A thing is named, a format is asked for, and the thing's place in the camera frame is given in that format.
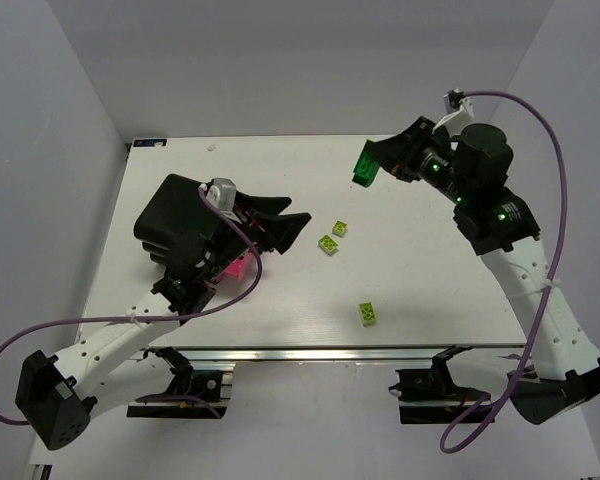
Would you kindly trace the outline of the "green lego plate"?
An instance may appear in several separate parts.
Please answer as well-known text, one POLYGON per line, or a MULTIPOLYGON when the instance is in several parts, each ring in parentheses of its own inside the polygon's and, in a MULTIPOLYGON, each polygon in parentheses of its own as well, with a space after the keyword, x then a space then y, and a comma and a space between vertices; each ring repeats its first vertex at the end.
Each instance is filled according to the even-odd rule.
POLYGON ((353 169, 352 182, 368 188, 374 182, 380 165, 373 156, 375 143, 367 140, 353 169))

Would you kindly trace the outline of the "lime rectangular lego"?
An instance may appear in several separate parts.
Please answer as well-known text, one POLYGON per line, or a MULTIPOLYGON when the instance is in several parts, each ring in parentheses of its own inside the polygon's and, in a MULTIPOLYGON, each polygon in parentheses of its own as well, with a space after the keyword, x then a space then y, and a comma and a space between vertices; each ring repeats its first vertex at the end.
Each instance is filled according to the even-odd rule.
POLYGON ((333 255, 339 248, 339 244, 329 235, 321 237, 318 240, 317 245, 327 255, 333 255))

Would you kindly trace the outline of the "pink bottom drawer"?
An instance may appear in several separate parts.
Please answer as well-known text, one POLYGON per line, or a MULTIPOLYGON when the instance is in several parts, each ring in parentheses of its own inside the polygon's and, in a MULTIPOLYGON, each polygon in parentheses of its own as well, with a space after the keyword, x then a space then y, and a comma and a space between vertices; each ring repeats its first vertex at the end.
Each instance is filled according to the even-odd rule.
POLYGON ((242 256, 230 263, 220 274, 215 277, 214 283, 219 284, 225 277, 232 277, 242 281, 246 276, 254 256, 247 251, 242 256))

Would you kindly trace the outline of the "black drawer cabinet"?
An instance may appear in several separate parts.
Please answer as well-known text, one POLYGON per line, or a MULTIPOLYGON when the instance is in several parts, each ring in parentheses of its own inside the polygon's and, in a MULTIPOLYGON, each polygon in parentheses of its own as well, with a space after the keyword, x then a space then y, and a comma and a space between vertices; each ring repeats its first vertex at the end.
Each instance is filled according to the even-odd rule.
POLYGON ((173 242, 185 234, 198 233, 213 243, 233 235, 201 201, 200 185, 184 176, 167 175, 137 218, 133 235, 153 263, 164 266, 173 242))

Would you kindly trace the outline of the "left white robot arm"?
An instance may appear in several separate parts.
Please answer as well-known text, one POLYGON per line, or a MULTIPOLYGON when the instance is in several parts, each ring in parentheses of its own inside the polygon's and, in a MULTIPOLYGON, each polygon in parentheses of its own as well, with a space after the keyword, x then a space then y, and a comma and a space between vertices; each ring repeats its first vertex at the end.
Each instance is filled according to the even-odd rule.
POLYGON ((44 446, 75 441, 100 414, 144 398, 182 399, 193 368, 177 349, 152 342, 186 323, 220 312, 240 296, 211 307, 215 286, 245 254, 286 253, 309 223, 286 213, 288 197, 227 193, 193 183, 159 189, 142 210, 134 235, 163 269, 162 277, 129 312, 100 317, 91 336, 23 362, 15 404, 44 446))

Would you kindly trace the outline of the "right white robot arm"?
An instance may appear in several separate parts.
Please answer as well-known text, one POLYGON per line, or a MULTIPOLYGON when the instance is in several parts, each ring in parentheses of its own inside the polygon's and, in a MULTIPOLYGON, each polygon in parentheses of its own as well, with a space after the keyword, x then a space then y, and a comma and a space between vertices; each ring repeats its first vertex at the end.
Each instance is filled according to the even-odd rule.
POLYGON ((499 128, 474 123, 452 138, 421 117, 398 135, 367 141, 360 157, 453 202, 458 230, 496 279, 531 348, 511 394, 526 421, 540 425, 600 394, 600 351, 549 278, 530 208, 506 185, 514 154, 499 128))

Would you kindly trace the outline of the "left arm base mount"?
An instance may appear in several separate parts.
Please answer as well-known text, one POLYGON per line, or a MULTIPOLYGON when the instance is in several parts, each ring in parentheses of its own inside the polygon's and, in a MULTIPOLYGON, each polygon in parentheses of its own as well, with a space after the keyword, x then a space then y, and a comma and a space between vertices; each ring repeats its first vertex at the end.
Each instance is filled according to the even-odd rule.
POLYGON ((196 367, 173 347, 150 349, 143 358, 166 362, 172 380, 162 392, 127 407, 128 418, 221 420, 231 398, 233 371, 196 367))

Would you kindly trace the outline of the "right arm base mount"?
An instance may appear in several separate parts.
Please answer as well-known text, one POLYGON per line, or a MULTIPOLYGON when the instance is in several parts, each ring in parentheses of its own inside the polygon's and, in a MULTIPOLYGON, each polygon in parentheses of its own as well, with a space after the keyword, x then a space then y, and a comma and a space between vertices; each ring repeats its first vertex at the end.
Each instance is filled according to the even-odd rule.
POLYGON ((428 368, 396 371, 398 382, 388 391, 398 399, 402 425, 448 425, 480 400, 484 392, 456 385, 447 368, 449 360, 470 350, 452 346, 428 368))

